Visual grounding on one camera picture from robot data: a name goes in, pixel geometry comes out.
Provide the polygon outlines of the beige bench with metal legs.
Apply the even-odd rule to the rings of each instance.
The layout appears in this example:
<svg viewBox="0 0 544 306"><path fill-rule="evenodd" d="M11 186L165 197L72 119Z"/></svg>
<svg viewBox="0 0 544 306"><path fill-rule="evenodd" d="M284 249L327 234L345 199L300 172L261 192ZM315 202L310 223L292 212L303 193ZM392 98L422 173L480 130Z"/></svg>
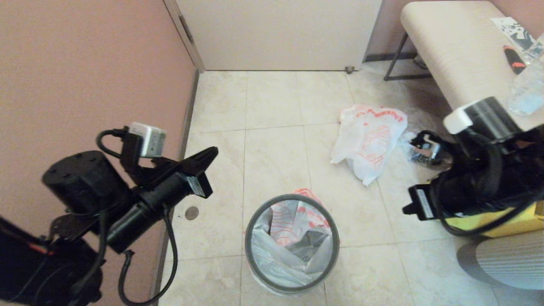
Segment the beige bench with metal legs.
<svg viewBox="0 0 544 306"><path fill-rule="evenodd" d="M461 110L482 99L507 109L515 74L503 51L509 40L492 22L503 16L488 1L416 1L402 9L404 31L452 108L443 120L450 134L468 128Z"/></svg>

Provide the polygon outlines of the clear plastic water bottle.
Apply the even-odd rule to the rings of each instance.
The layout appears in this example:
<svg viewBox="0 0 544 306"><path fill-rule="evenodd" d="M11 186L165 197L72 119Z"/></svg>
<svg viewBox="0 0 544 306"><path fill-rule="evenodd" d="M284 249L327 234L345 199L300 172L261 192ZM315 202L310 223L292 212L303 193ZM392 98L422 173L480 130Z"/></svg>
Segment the clear plastic water bottle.
<svg viewBox="0 0 544 306"><path fill-rule="evenodd" d="M525 69L514 79L507 106L517 116L531 116L544 107L544 33L522 59Z"/></svg>

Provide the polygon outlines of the grey wall baseboard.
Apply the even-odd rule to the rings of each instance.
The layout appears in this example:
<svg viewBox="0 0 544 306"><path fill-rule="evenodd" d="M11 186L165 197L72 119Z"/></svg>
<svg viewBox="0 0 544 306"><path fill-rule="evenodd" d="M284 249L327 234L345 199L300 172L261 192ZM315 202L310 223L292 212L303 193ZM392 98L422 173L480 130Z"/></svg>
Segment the grey wall baseboard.
<svg viewBox="0 0 544 306"><path fill-rule="evenodd" d="M198 82L200 78L201 73L196 70L194 73L193 78L193 84L192 84L192 90L189 97L189 102L187 104L187 108L185 110L185 115L183 117L183 125L182 125L182 134L181 134L181 141L180 145L177 149L176 159L179 161L181 159L184 159L185 153L187 151L187 142L189 138L189 130L192 123L192 116L193 116L193 110L194 110L194 104L196 102L196 95L198 92ZM161 291L161 281L162 281L162 275L163 275L163 269L165 264L165 257L168 250L168 234L166 225L164 224L164 221L159 221L156 226L158 229L161 230L161 234L159 235L159 250L157 252L157 266L155 269L155 273L153 275L153 282L152 282L152 290L150 293L150 297L159 294Z"/></svg>

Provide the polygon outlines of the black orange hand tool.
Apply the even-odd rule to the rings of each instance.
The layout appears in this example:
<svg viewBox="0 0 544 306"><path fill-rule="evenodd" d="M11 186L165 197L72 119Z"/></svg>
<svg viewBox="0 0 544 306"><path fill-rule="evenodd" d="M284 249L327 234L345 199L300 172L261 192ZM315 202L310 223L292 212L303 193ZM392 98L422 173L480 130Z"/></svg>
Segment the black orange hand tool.
<svg viewBox="0 0 544 306"><path fill-rule="evenodd" d="M516 52L512 46L503 46L504 54L506 56L507 62L511 67L511 70L516 74L520 75L526 68L525 62Z"/></svg>

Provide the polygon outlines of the pale ribbed bin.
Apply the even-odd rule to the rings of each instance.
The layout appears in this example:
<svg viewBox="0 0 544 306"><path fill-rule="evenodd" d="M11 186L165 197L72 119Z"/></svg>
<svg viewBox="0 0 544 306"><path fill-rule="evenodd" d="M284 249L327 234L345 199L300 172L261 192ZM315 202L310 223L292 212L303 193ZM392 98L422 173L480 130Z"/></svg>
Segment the pale ribbed bin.
<svg viewBox="0 0 544 306"><path fill-rule="evenodd" d="M470 243L456 257L461 269L478 281L544 291L544 229Z"/></svg>

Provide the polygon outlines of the black white printed leaflet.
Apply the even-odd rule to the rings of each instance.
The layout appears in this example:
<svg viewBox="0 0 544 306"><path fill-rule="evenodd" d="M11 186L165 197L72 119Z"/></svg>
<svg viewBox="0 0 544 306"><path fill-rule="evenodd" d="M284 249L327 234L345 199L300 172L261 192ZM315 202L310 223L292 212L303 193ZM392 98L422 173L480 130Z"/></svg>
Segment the black white printed leaflet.
<svg viewBox="0 0 544 306"><path fill-rule="evenodd" d="M529 51L536 42L529 31L512 17L495 17L490 20L521 51Z"/></svg>

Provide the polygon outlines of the yellow fabric tote bag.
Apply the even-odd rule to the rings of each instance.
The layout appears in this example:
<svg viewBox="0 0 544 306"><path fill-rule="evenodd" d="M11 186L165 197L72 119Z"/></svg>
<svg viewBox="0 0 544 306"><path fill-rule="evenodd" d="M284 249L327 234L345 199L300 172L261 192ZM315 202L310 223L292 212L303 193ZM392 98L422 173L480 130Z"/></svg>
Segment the yellow fabric tote bag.
<svg viewBox="0 0 544 306"><path fill-rule="evenodd" d="M446 222L453 228L468 231L495 221L510 211L513 211L513 208L464 218L447 218ZM501 238L536 230L544 230L544 200L533 203L530 207L525 209L525 211L519 213L510 221L507 221L498 228L486 231L482 235L488 238Z"/></svg>

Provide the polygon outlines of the white door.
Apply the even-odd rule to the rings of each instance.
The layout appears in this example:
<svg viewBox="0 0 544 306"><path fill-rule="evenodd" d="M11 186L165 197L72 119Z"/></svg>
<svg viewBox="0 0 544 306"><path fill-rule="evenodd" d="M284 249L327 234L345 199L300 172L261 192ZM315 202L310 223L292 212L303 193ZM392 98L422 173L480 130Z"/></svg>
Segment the white door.
<svg viewBox="0 0 544 306"><path fill-rule="evenodd" d="M206 70L359 70L383 0L176 0Z"/></svg>

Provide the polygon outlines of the clear bag with black items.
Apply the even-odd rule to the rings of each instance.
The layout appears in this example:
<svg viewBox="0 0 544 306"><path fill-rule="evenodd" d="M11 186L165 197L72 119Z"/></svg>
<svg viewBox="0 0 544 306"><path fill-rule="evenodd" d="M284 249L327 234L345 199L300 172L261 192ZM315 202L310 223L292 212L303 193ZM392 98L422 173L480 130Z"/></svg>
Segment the clear bag with black items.
<svg viewBox="0 0 544 306"><path fill-rule="evenodd" d="M405 113L408 116L408 125L399 140L399 145L408 160L423 164L429 168L449 168L453 163L453 157L445 149L439 149L435 157L430 157L428 153L424 152L430 150L429 145L424 145L424 149L420 149L411 144L411 141L423 130L429 130L444 140L452 142L453 138L443 126L443 116L437 116L434 113L415 107L407 108Z"/></svg>

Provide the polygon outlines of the white plastic bag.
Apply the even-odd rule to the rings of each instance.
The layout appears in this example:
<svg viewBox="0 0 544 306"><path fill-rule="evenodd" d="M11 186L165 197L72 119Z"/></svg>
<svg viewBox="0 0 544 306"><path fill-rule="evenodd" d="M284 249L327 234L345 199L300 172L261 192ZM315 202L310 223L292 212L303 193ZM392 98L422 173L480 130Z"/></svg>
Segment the white plastic bag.
<svg viewBox="0 0 544 306"><path fill-rule="evenodd" d="M332 214L309 188L265 201L246 227L244 248L255 280L277 295L295 296L324 283L340 253Z"/></svg>

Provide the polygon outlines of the grey door frame strip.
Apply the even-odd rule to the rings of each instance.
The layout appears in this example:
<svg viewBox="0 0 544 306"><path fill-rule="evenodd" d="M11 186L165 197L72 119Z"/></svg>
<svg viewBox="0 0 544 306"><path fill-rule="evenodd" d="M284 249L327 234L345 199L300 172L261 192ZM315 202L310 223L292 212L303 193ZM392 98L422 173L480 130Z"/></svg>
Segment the grey door frame strip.
<svg viewBox="0 0 544 306"><path fill-rule="evenodd" d="M200 73L205 72L206 68L204 66L204 62L199 55L198 49L196 48L196 43L194 42L189 26L178 6L177 0L163 0L163 2L170 14L171 19L173 20L173 23L183 41L185 49L187 50L193 65Z"/></svg>

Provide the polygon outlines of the white red-print trash bag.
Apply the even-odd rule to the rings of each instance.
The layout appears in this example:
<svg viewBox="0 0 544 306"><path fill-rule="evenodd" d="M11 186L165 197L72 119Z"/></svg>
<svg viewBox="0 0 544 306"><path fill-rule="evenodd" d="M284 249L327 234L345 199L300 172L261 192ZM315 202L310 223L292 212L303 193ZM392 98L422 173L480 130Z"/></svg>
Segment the white red-print trash bag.
<svg viewBox="0 0 544 306"><path fill-rule="evenodd" d="M340 112L331 163L345 161L369 186L381 176L389 155L408 126L406 113L389 107L353 105Z"/></svg>

